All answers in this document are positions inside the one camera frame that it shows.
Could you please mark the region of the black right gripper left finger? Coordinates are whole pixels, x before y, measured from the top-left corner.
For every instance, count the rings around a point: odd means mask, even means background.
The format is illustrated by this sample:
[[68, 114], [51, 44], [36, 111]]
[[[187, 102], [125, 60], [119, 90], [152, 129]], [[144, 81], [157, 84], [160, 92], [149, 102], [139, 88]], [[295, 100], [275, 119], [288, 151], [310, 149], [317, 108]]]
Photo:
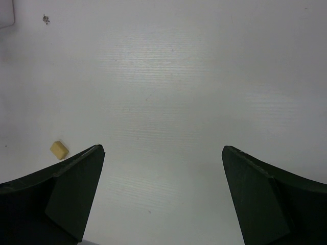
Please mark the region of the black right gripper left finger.
[[1, 244], [78, 244], [103, 168], [97, 144], [1, 184]]

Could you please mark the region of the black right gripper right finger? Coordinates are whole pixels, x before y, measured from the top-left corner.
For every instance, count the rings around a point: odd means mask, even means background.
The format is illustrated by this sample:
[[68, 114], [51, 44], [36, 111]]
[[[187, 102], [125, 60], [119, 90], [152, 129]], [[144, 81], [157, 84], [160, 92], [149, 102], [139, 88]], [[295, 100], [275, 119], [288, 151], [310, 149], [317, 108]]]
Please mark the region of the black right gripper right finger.
[[233, 146], [222, 162], [245, 244], [326, 244], [326, 184]]

